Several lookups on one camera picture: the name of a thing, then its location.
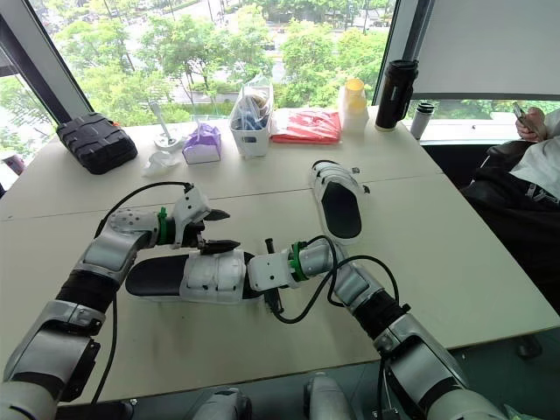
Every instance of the red plastic bag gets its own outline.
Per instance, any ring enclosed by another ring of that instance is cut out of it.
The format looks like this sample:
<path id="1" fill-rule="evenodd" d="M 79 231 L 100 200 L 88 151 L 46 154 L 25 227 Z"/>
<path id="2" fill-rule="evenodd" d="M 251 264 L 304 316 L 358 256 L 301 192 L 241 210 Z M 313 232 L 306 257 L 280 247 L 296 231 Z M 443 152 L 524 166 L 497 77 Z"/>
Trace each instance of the red plastic bag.
<path id="1" fill-rule="evenodd" d="M 333 144 L 340 140 L 337 111 L 282 108 L 274 111 L 270 134 L 276 143 Z"/>

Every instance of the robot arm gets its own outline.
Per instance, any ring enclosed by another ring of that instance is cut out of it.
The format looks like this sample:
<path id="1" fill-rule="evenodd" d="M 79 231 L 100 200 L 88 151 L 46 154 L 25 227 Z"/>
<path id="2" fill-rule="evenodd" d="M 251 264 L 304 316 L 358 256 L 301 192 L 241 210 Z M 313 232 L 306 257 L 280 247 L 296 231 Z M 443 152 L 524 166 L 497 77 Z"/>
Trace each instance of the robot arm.
<path id="1" fill-rule="evenodd" d="M 337 258 L 344 258 L 337 247 Z M 251 286 L 297 287 L 308 277 L 333 268 L 325 241 L 309 248 L 292 246 L 276 254 L 259 255 L 248 265 Z M 339 264 L 334 292 L 358 320 L 386 360 L 388 382 L 412 418 L 433 420 L 504 419 L 484 397 L 467 389 L 455 359 L 401 307 L 365 269 L 355 262 Z"/>
<path id="2" fill-rule="evenodd" d="M 95 336 L 140 249 L 171 244 L 212 250 L 235 247 L 206 242 L 203 220 L 228 215 L 212 210 L 200 191 L 188 186 L 172 217 L 119 209 L 86 249 L 62 286 L 8 359 L 0 388 L 0 418 L 54 418 L 59 401 L 80 396 L 100 345 Z"/>
<path id="3" fill-rule="evenodd" d="M 198 248 L 201 254 L 234 249 L 233 241 L 204 241 L 203 220 L 228 215 L 212 210 L 190 186 L 171 218 L 118 210 L 75 265 L 58 296 L 49 302 L 9 358 L 0 385 L 0 418 L 52 419 L 58 402 L 81 394 L 99 351 L 91 337 L 105 321 L 140 249 L 171 244 Z M 345 257 L 337 248 L 337 259 Z M 301 242 L 279 253 L 250 260 L 254 291 L 298 287 L 333 269 L 330 247 Z M 412 418 L 433 420 L 503 419 L 482 396 L 466 388 L 457 362 L 382 286 L 356 263 L 339 264 L 335 293 L 374 341 L 387 361 L 389 383 Z"/>

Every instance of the floor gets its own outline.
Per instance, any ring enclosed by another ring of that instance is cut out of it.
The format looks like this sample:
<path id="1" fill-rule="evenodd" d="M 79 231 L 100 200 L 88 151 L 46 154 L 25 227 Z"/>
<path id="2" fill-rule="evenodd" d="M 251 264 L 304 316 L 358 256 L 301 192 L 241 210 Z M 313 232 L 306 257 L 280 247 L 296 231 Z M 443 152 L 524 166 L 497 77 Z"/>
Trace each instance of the floor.
<path id="1" fill-rule="evenodd" d="M 515 342 L 503 340 L 453 352 L 472 389 L 494 404 L 546 420 L 560 419 L 560 329 L 540 332 L 542 355 L 529 361 L 515 353 Z M 350 401 L 358 420 L 372 419 L 375 410 L 377 363 L 327 369 Z M 251 398 L 255 420 L 304 420 L 303 388 L 314 373 L 235 385 Z M 219 388 L 139 398 L 135 420 L 188 420 Z"/>

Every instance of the person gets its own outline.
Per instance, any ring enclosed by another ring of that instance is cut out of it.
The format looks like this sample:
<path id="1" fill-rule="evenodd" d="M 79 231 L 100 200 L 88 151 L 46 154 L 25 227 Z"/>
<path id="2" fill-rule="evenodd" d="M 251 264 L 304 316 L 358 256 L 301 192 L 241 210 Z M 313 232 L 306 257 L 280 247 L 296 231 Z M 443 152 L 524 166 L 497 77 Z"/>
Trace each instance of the person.
<path id="1" fill-rule="evenodd" d="M 489 160 L 461 192 L 560 313 L 560 109 L 526 117 L 536 132 L 516 127 L 529 146 Z"/>
<path id="2" fill-rule="evenodd" d="M 529 108 L 526 118 L 537 133 L 519 121 L 515 125 L 520 138 L 532 143 L 530 147 L 497 167 L 480 168 L 462 191 L 468 199 L 501 207 L 560 210 L 560 109 L 545 115 L 539 108 Z"/>

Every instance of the smartphone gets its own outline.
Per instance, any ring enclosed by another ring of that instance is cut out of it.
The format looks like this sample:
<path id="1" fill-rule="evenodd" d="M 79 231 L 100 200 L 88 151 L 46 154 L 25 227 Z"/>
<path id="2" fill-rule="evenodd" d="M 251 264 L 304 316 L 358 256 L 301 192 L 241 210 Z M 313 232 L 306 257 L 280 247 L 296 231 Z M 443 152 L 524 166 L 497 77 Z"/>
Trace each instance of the smartphone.
<path id="1" fill-rule="evenodd" d="M 525 111 L 519 106 L 519 103 L 514 102 L 514 114 L 517 117 L 517 121 L 523 124 L 524 127 L 533 131 L 538 137 L 539 141 L 542 141 L 541 135 L 539 134 L 538 128 L 533 124 L 531 120 L 526 118 Z"/>

